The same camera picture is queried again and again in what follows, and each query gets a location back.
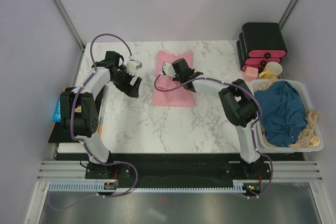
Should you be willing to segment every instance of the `pink box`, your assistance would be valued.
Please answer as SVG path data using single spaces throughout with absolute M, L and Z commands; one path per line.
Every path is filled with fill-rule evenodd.
M 253 67 L 247 67 L 243 79 L 244 81 L 250 82 L 258 78 L 258 69 Z

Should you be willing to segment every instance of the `gray wall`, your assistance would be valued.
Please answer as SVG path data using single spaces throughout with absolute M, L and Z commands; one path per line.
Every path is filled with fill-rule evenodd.
M 80 50 L 51 0 L 0 4 L 0 223 L 23 223 Z
M 289 1 L 62 0 L 84 42 L 103 31 L 126 41 L 237 39 L 247 21 L 279 22 Z
M 314 107 L 324 150 L 318 161 L 333 209 L 336 209 L 336 0 L 300 0 L 283 29 L 288 47 L 284 77 L 301 81 Z

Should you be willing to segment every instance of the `white plastic basket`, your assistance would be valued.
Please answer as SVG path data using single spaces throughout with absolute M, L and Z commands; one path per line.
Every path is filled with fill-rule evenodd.
M 250 87 L 253 89 L 253 94 L 256 92 L 262 83 L 268 82 L 269 79 L 260 79 L 260 80 L 253 80 L 250 83 Z M 302 102 L 304 103 L 306 108 L 313 109 L 312 103 L 308 96 L 307 90 L 301 82 L 298 81 L 291 81 L 291 80 L 282 80 L 289 82 L 300 94 Z M 260 123 L 257 124 L 257 140 L 258 144 L 260 144 L 264 149 L 270 150 L 271 152 L 277 153 L 293 153 L 293 152 L 318 152 L 324 148 L 324 142 L 321 136 L 321 132 L 319 126 L 316 124 L 315 127 L 315 135 L 320 139 L 320 144 L 316 147 L 309 147 L 309 148 L 301 148 L 299 150 L 295 150 L 291 147 L 271 147 L 264 143 L 263 135 L 261 133 Z

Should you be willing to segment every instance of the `mug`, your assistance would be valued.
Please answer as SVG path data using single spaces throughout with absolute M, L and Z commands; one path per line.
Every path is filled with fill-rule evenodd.
M 266 64 L 263 72 L 259 74 L 261 79 L 271 79 L 273 76 L 278 77 L 282 72 L 282 66 L 274 61 Z

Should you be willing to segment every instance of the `white marble surface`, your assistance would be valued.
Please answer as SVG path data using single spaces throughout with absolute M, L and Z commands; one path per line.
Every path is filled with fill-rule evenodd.
M 235 41 L 131 42 L 135 59 L 143 63 L 139 98 L 129 98 L 109 84 L 101 138 L 117 153 L 237 153 L 240 151 L 235 127 L 224 114 L 219 99 L 195 95 L 194 108 L 167 108 L 152 105 L 155 56 L 159 50 L 181 54 L 193 52 L 194 68 L 209 77 L 227 82 L 242 77 Z M 92 62 L 87 44 L 77 84 L 88 74 Z M 96 43 L 93 55 L 102 60 L 107 50 L 117 51 L 128 61 L 121 42 Z M 82 153 L 77 143 L 60 144 L 60 153 Z

